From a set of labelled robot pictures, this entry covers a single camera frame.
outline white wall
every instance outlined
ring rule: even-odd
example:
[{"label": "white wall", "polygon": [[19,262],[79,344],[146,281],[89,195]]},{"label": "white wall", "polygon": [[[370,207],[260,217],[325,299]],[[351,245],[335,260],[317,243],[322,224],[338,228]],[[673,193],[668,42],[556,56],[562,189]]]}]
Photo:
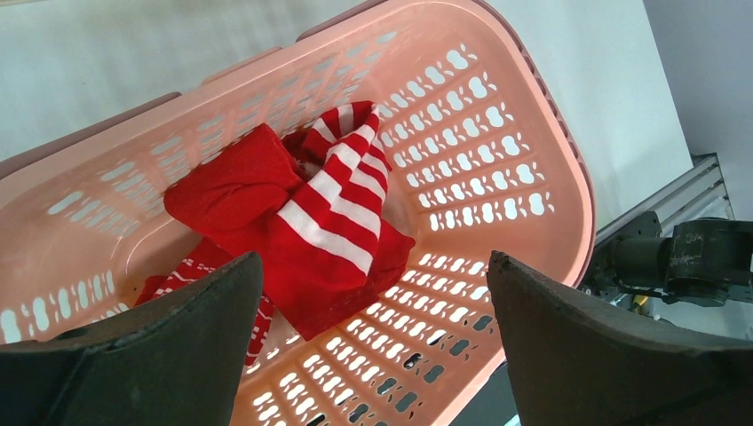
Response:
[{"label": "white wall", "polygon": [[[0,159],[225,67],[360,0],[45,0],[0,7]],[[641,0],[490,0],[589,167],[598,225],[691,168]]]},{"label": "white wall", "polygon": [[736,218],[753,220],[753,2],[645,4],[688,146],[718,154]]}]

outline red and white striped cloth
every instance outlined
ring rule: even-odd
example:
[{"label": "red and white striped cloth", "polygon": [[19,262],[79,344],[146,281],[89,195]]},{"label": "red and white striped cloth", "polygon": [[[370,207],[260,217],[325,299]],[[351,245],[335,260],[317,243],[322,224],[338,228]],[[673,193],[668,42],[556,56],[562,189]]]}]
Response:
[{"label": "red and white striped cloth", "polygon": [[285,141],[263,124],[169,188],[165,208],[230,257],[257,251],[265,294],[310,340],[376,302],[415,244],[381,218],[378,126],[371,102]]}]

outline laundry basket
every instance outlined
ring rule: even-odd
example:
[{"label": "laundry basket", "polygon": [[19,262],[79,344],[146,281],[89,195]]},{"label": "laundry basket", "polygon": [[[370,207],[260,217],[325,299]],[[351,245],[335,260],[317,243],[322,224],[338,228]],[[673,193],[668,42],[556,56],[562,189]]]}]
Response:
[{"label": "laundry basket", "polygon": [[233,424],[449,423],[504,358],[490,251],[574,285],[594,232],[567,127],[515,34],[472,0],[371,2],[0,180],[4,341],[128,309],[198,241],[165,188],[262,122],[285,134],[355,100],[380,105],[385,214],[416,248],[379,303],[311,342],[276,316]]}]

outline black mechanical part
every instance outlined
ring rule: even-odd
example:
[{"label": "black mechanical part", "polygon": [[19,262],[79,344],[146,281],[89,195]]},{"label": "black mechanical part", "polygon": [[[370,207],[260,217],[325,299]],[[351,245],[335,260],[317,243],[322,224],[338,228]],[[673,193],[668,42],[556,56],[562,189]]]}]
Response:
[{"label": "black mechanical part", "polygon": [[753,417],[752,342],[635,315],[503,253],[491,256],[487,284],[521,424],[726,426]]},{"label": "black mechanical part", "polygon": [[[659,218],[653,211],[647,211],[619,231],[601,241],[593,250],[591,263],[583,277],[579,289],[587,294],[598,297],[607,302],[614,301],[622,293],[642,294],[641,290],[631,291],[624,287],[614,268],[613,252],[620,241],[644,238],[657,238],[662,235]],[[649,292],[644,296],[661,296],[656,292]]]},{"label": "black mechanical part", "polygon": [[0,346],[0,423],[228,424],[261,291],[247,254],[112,318]]},{"label": "black mechanical part", "polygon": [[697,219],[663,238],[647,212],[594,249],[581,289],[610,302],[631,294],[704,307],[753,303],[752,256],[753,222]]}]

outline red towel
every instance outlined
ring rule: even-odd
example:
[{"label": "red towel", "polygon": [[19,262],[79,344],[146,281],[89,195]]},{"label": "red towel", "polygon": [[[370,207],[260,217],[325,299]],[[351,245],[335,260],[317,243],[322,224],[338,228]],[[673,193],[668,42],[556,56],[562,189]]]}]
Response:
[{"label": "red towel", "polygon": [[293,150],[321,165],[308,182],[261,125],[169,188],[165,208],[230,256],[259,252],[265,293],[310,340],[397,282],[415,244],[380,217],[388,165],[378,125],[370,102],[325,113]]},{"label": "red towel", "polygon": [[[206,238],[202,238],[194,250],[180,262],[178,268],[169,276],[156,275],[147,278],[136,305],[146,303],[199,280],[231,260],[233,260],[233,257],[223,249]],[[246,351],[245,364],[247,366],[254,363],[264,346],[269,327],[272,325],[273,314],[274,305],[269,297],[262,295],[254,322],[254,330],[251,333],[251,341]]]}]

